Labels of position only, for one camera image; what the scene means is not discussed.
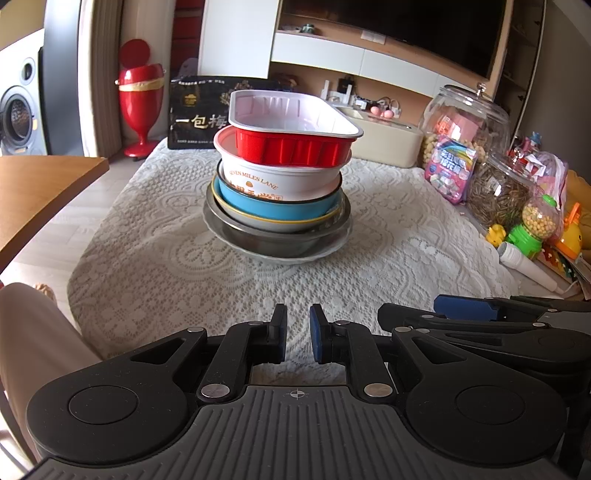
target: glass jar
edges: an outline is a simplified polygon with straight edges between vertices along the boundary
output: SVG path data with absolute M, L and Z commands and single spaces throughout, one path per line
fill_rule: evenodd
M 532 198 L 523 207 L 521 220 L 527 232 L 535 239 L 540 242 L 548 240 L 560 221 L 556 200 L 550 195 Z
M 477 163 L 466 197 L 466 206 L 484 228 L 502 225 L 508 232 L 521 223 L 523 207 L 534 194 L 535 181 L 519 159 L 496 153 Z
M 478 152 L 477 161 L 490 153 L 504 155 L 509 148 L 509 116 L 498 105 L 485 99 L 483 83 L 478 91 L 445 85 L 425 108 L 418 127 L 425 134 L 419 151 L 418 165 L 425 168 L 437 145 L 439 135 Z

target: blue gripper pad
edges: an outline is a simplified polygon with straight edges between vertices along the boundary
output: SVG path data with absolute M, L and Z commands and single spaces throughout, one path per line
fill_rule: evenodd
M 312 352 L 314 361 L 320 363 L 322 359 L 322 339 L 320 336 L 320 323 L 316 316 L 316 311 L 310 307 L 310 337 L 312 340 Z
M 486 300 L 466 299 L 452 295 L 439 295 L 433 302 L 436 313 L 442 313 L 453 320 L 475 320 L 477 322 L 495 322 L 498 309 Z

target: white shelf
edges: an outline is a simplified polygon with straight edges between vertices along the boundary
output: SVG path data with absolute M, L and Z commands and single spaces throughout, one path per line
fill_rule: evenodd
M 360 75 L 433 96 L 439 74 L 383 53 L 365 50 Z
M 359 75 L 364 52 L 345 43 L 277 32 L 271 61 Z
M 467 88 L 413 63 L 325 38 L 275 33 L 271 61 L 349 73 L 434 97 L 444 85 Z

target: red lid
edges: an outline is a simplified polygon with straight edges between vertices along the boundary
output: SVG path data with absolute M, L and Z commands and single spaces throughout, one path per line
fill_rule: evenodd
M 150 46 L 140 38 L 134 38 L 119 49 L 119 63 L 126 69 L 134 69 L 148 63 Z

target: candy dispenser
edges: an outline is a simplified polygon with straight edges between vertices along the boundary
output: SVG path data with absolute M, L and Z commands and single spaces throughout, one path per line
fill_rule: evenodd
M 507 241 L 533 259 L 541 251 L 542 242 L 556 231 L 559 222 L 556 201 L 550 195 L 533 197 L 523 207 L 521 224 L 509 233 Z

